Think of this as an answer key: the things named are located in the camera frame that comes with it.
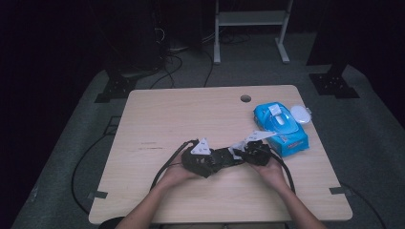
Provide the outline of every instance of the forearm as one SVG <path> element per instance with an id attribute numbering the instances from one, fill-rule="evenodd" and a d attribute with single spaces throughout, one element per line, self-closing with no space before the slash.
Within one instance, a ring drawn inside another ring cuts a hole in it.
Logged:
<path id="1" fill-rule="evenodd" d="M 289 215 L 300 229 L 326 228 L 325 225 L 304 205 L 304 203 L 290 190 L 278 191 L 280 198 L 287 206 Z"/>
<path id="2" fill-rule="evenodd" d="M 149 225 L 159 208 L 160 202 L 168 189 L 169 187 L 158 183 L 143 201 L 119 223 L 117 228 L 149 228 Z"/>

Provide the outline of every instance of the white lid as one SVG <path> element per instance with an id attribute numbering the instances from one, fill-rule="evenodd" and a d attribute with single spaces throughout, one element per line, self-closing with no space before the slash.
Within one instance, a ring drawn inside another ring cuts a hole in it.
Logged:
<path id="1" fill-rule="evenodd" d="M 306 124 L 310 122 L 311 117 L 307 108 L 300 105 L 296 105 L 291 107 L 289 111 L 291 112 L 295 121 L 297 121 L 298 123 Z"/>

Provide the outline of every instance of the person's left hand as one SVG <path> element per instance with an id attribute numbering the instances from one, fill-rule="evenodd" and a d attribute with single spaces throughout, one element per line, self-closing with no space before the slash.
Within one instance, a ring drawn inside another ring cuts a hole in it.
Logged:
<path id="1" fill-rule="evenodd" d="M 171 165 L 166 169 L 159 183 L 173 187 L 193 177 L 198 177 L 198 175 L 184 169 L 181 164 L 181 154 L 178 154 L 173 159 Z"/>

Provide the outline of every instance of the hand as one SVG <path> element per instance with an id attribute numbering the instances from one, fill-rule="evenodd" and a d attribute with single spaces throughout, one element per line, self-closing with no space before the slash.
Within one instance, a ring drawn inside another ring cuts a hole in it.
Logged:
<path id="1" fill-rule="evenodd" d="M 265 166 L 249 165 L 262 177 L 266 185 L 274 188 L 278 193 L 285 188 L 289 189 L 282 166 L 276 159 L 271 158 Z"/>
<path id="2" fill-rule="evenodd" d="M 189 178 L 197 177 L 196 174 L 184 169 L 181 164 L 181 154 L 178 154 L 172 161 L 171 165 L 166 169 L 163 177 L 159 181 L 168 188 L 176 186 Z"/>

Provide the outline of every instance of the small round hole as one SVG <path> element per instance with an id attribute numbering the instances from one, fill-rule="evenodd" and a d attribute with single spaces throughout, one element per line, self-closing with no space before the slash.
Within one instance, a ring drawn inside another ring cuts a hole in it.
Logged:
<path id="1" fill-rule="evenodd" d="M 241 100 L 243 102 L 250 102 L 252 100 L 252 98 L 249 95 L 244 94 L 244 95 L 241 96 Z"/>

